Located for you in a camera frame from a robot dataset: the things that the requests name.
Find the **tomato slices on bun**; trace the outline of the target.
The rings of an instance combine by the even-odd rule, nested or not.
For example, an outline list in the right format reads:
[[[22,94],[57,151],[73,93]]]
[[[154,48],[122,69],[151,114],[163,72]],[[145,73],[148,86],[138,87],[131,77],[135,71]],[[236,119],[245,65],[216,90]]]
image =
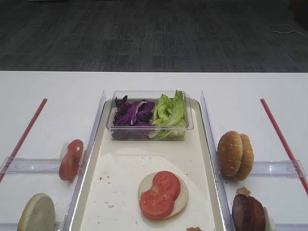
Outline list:
[[[174,209],[180,189],[180,180],[175,174],[169,171],[158,172],[153,178],[151,188],[141,194],[141,211],[153,219],[168,217]]]

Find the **standing tomato slices left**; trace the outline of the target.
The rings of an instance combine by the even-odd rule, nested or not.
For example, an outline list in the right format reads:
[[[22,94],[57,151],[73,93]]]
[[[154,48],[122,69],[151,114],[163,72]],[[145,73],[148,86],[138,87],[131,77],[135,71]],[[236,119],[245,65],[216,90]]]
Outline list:
[[[60,168],[59,177],[63,181],[73,181],[79,169],[79,162],[83,154],[83,141],[76,139],[69,143]]]

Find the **standing meat patties right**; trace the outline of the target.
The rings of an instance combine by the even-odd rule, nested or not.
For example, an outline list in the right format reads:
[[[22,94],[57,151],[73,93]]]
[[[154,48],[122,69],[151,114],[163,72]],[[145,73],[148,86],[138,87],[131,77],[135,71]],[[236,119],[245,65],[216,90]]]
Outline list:
[[[264,231],[264,208],[256,198],[238,194],[233,200],[232,218],[237,231]]]

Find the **sesame bun top front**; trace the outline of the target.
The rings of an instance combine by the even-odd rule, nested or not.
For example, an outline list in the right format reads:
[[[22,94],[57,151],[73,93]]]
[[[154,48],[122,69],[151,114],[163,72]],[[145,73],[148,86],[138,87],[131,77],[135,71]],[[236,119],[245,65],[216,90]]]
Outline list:
[[[219,140],[218,158],[224,176],[233,177],[238,172],[243,155],[242,139],[237,131],[228,131]]]

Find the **sesame bun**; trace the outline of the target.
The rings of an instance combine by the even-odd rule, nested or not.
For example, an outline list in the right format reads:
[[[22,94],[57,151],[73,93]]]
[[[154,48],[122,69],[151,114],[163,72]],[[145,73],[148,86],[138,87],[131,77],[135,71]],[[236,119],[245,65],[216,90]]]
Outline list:
[[[237,131],[228,131],[219,140],[218,158],[224,176],[233,177],[238,172],[243,155],[242,139]]]
[[[250,174],[254,164],[254,153],[249,137],[246,134],[240,134],[243,145],[243,155],[238,172],[234,176],[236,180],[243,181]]]

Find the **bottom bun slice on tray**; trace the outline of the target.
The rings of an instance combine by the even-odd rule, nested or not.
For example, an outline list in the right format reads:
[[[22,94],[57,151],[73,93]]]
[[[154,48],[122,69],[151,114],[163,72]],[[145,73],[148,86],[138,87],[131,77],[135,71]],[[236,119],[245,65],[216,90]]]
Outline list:
[[[158,172],[151,173],[151,174],[147,175],[140,182],[139,189],[138,189],[138,200],[139,200],[139,202],[140,202],[141,194],[151,188],[153,178],[157,173]],[[180,180],[180,185],[181,185],[180,194],[177,197],[177,199],[175,200],[175,206],[174,206],[172,213],[164,219],[167,219],[169,217],[172,217],[172,216],[178,214],[179,212],[181,212],[186,207],[186,205],[188,203],[188,198],[189,198],[188,188],[187,188],[185,182],[178,175],[176,175],[176,176]]]

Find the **white metal tray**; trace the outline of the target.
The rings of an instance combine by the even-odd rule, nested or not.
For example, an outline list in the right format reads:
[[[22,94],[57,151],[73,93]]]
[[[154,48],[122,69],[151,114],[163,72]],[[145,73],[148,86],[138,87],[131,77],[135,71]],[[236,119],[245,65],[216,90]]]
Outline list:
[[[191,100],[194,128],[183,141],[114,141],[106,128],[108,100],[79,190],[70,231],[204,231],[224,229],[200,104]],[[145,217],[138,188],[162,170],[180,176],[189,191],[187,206],[163,220]]]

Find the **right red straw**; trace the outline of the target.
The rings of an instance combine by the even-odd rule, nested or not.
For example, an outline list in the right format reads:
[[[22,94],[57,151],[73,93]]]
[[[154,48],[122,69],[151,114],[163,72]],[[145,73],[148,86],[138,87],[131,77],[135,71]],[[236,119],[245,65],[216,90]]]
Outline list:
[[[274,129],[275,129],[275,131],[276,131],[276,133],[277,133],[277,135],[278,135],[278,137],[279,137],[279,139],[280,139],[289,159],[290,159],[290,161],[293,163],[293,166],[294,166],[295,170],[297,171],[297,174],[298,174],[298,177],[299,177],[299,179],[302,183],[302,186],[304,187],[306,193],[308,193],[308,182],[306,180],[306,177],[304,176],[303,170],[300,168],[298,161],[296,160],[295,156],[293,155],[293,153],[292,153],[292,151],[291,151],[282,131],[280,130],[279,125],[277,124],[269,106],[267,105],[265,99],[263,99],[263,98],[260,99],[260,102],[261,102],[264,110],[266,111],[267,116],[270,119],[270,121],[271,121],[271,123],[272,123],[272,125],[273,125],[273,127],[274,127]]]

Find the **crumb chunk on tray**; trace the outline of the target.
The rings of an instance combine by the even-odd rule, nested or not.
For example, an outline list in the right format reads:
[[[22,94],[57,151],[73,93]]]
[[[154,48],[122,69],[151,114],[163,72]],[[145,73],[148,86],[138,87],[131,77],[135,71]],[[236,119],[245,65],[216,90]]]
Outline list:
[[[186,231],[202,231],[200,227],[188,227]]]

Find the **upper right clear holder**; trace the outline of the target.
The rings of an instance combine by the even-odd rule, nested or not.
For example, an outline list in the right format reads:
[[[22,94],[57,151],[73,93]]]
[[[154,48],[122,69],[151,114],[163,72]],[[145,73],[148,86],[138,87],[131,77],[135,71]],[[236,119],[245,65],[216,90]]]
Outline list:
[[[255,161],[250,176],[306,177],[306,172],[299,160]]]

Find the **clear holder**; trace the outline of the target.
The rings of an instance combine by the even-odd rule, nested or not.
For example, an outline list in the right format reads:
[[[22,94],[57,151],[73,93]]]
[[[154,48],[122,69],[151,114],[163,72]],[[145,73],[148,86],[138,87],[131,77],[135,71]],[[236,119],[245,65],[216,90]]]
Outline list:
[[[0,167],[1,173],[58,173],[60,159],[26,159],[6,157]]]
[[[306,172],[299,160],[255,161],[250,176],[306,177]]]

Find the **upper left clear holder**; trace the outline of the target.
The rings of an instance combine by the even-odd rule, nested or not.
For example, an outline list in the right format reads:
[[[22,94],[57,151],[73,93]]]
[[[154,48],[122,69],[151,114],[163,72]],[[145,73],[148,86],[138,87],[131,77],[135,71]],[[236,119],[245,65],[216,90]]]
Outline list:
[[[1,173],[58,173],[60,159],[26,159],[6,157],[0,167]]]

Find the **standing bun slice left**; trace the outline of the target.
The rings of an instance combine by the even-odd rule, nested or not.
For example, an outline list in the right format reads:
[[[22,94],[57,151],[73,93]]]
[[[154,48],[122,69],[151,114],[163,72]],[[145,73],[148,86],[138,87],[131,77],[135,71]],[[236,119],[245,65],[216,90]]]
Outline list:
[[[37,193],[27,202],[20,217],[18,231],[54,231],[55,208],[45,193]]]

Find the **left red straw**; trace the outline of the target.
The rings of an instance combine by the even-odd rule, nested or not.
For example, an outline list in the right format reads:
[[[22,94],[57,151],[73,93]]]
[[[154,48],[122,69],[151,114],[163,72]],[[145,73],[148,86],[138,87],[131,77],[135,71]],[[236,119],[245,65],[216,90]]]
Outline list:
[[[48,101],[48,99],[44,98],[41,102],[41,104],[39,105],[38,109],[36,110],[35,114],[33,115],[32,119],[30,120],[28,126],[26,127],[25,131],[23,132],[21,138],[19,139],[17,145],[15,146],[15,148],[13,149],[11,155],[8,157],[8,159],[3,163],[3,167],[0,170],[0,180],[2,181],[9,166],[11,165],[11,163],[13,162],[14,158],[16,157],[18,151],[20,150],[22,144],[24,143],[25,139],[27,138],[27,135],[29,134],[30,130],[32,129],[34,123],[36,122],[38,116],[40,115],[41,111],[43,110],[46,102]]]

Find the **right clear divider rail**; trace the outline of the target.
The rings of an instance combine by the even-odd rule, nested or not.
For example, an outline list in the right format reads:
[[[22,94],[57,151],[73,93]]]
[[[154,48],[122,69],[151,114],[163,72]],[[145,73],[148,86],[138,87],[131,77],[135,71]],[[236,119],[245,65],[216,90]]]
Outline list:
[[[219,159],[216,151],[216,144],[214,141],[214,136],[212,133],[212,126],[209,116],[209,111],[207,107],[206,98],[203,91],[201,91],[201,108],[203,113],[203,121],[205,126],[205,132],[207,137],[207,143],[209,148],[209,155],[212,165],[212,172],[214,175],[214,182],[216,193],[218,197],[219,209],[221,214],[222,226],[224,231],[234,231],[234,224],[232,215],[228,205],[228,199],[225,191],[224,178],[220,172]]]

